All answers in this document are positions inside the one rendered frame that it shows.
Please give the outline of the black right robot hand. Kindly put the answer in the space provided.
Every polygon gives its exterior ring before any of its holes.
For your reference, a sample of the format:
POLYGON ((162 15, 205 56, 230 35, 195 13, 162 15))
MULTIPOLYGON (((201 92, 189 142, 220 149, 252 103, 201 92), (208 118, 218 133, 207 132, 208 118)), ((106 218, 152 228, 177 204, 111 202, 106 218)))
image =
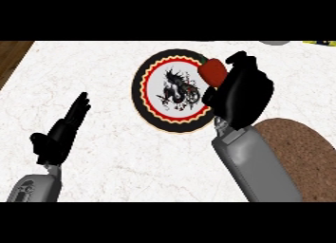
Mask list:
POLYGON ((273 81, 258 69, 257 58, 239 51, 227 59, 233 65, 218 88, 208 88, 204 104, 212 113, 236 130, 251 125, 260 118, 273 95, 273 81))

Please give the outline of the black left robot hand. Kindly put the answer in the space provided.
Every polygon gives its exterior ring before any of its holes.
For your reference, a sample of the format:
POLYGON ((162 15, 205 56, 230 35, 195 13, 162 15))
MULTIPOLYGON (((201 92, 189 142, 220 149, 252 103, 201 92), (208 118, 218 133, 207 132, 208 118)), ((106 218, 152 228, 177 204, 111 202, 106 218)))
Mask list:
POLYGON ((59 166, 65 162, 90 108, 88 93, 83 92, 69 107, 66 116, 56 121, 49 133, 31 135, 34 153, 38 155, 37 164, 59 166))

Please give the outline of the black red patterned plate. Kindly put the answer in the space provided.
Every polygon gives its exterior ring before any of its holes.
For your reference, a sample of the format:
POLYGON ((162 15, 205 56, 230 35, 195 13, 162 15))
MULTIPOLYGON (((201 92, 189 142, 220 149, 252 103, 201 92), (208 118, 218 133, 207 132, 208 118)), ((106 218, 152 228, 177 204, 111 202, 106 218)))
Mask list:
POLYGON ((202 103, 208 84, 198 67, 208 58, 187 49, 158 52, 140 65, 131 83, 131 100, 145 121, 170 133, 190 133, 212 120, 202 103))

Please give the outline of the brown round placemat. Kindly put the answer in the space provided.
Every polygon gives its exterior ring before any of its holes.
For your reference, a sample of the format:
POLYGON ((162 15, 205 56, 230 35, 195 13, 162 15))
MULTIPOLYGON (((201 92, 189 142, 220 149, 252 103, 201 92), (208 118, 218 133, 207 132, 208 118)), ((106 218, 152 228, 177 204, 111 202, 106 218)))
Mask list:
POLYGON ((336 150, 305 124, 268 119, 255 125, 305 202, 336 202, 336 150))

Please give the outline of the yellow blue flat object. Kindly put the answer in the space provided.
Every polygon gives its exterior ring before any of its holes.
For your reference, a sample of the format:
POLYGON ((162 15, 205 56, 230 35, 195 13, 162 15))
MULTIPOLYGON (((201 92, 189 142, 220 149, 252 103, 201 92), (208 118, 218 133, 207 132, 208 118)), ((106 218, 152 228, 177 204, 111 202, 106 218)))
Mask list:
POLYGON ((302 41, 304 44, 336 47, 336 41, 302 41))

